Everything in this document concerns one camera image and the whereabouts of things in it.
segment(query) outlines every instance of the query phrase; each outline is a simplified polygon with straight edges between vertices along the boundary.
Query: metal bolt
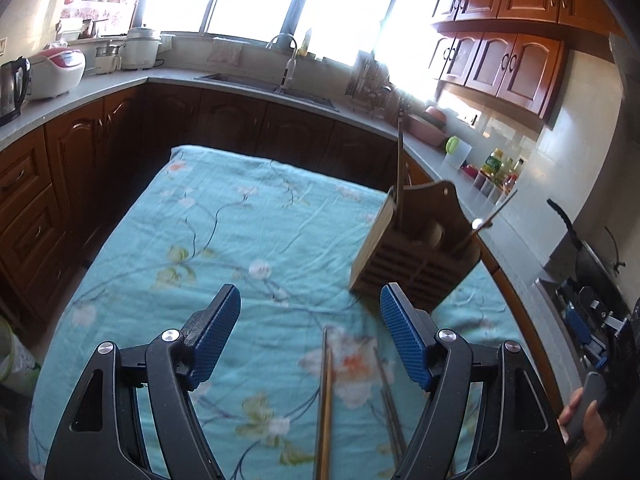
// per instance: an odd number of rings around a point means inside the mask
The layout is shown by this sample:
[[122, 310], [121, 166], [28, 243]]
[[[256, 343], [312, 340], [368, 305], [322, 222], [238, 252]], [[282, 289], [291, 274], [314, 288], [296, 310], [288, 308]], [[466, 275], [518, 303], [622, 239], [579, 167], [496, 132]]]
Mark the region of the metal bolt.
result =
[[162, 332], [162, 341], [175, 341], [180, 337], [180, 332], [178, 332], [175, 328], [170, 328], [169, 330], [165, 330]]
[[515, 341], [505, 341], [504, 347], [512, 354], [517, 354], [520, 350], [522, 350], [522, 346], [520, 346], [520, 343], [516, 343]]
[[98, 354], [108, 354], [113, 350], [113, 343], [111, 341], [105, 341], [98, 346]]
[[456, 333], [453, 332], [453, 330], [449, 330], [448, 328], [444, 328], [440, 330], [438, 332], [438, 337], [443, 341], [446, 341], [447, 343], [451, 343], [452, 341], [455, 341], [458, 338]]

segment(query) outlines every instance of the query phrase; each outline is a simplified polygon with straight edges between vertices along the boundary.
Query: person's hand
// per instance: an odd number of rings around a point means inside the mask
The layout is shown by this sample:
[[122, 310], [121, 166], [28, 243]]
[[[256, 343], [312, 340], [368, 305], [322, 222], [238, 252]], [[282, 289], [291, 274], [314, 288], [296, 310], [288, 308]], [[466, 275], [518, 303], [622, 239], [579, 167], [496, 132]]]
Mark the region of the person's hand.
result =
[[[565, 443], [569, 440], [569, 435], [565, 427], [575, 415], [578, 404], [580, 404], [580, 400], [582, 400], [582, 391], [582, 388], [574, 391], [574, 394], [569, 400], [569, 404], [564, 407], [564, 410], [560, 413], [560, 417], [558, 417], [558, 424], [560, 425], [560, 431]], [[595, 400], [584, 413], [582, 431], [584, 432], [584, 447], [571, 464], [571, 475], [573, 478], [580, 478], [580, 476], [587, 471], [588, 467], [598, 456], [598, 453], [600, 453], [600, 449], [607, 439], [607, 428], [600, 418]]]

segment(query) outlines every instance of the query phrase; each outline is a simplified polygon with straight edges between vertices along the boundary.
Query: trash can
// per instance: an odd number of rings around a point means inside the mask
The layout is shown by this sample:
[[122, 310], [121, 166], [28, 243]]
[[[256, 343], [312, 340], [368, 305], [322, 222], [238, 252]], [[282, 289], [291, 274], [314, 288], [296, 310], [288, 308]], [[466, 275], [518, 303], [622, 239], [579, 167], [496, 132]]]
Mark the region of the trash can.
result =
[[40, 364], [0, 316], [0, 383], [21, 395], [33, 397], [39, 375]]

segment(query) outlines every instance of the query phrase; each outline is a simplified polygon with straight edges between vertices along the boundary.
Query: floral tablecloth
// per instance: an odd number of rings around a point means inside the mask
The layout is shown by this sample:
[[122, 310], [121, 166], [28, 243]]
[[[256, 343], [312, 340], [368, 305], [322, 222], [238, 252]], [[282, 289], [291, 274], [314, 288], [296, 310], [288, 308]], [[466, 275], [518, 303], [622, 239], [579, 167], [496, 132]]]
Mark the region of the floral tablecloth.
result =
[[[425, 397], [402, 367], [375, 300], [349, 293], [351, 262], [385, 195], [272, 160], [195, 146], [171, 161], [105, 243], [66, 307], [42, 367], [30, 420], [40, 478], [66, 402], [96, 346], [150, 342], [205, 308], [223, 283], [241, 314], [207, 383], [191, 394], [230, 480], [311, 478], [322, 327], [334, 353], [332, 478], [390, 478], [384, 370], [409, 441]], [[482, 264], [434, 312], [470, 342], [522, 340]], [[139, 390], [152, 468], [167, 475], [146, 390]], [[465, 467], [478, 392], [456, 452]]]

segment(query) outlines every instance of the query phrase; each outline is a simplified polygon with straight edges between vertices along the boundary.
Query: blue gripper pad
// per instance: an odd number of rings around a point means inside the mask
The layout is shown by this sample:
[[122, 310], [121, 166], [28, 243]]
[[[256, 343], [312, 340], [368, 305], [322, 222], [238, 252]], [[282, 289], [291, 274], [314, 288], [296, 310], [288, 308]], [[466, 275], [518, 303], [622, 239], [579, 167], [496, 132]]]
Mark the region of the blue gripper pad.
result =
[[182, 327], [190, 390], [208, 381], [240, 315], [240, 292], [224, 285], [206, 310], [194, 312]]
[[[406, 297], [403, 299], [414, 310]], [[432, 381], [427, 368], [428, 349], [410, 320], [407, 309], [402, 306], [401, 299], [389, 285], [385, 285], [380, 292], [380, 310], [409, 378], [428, 391]]]

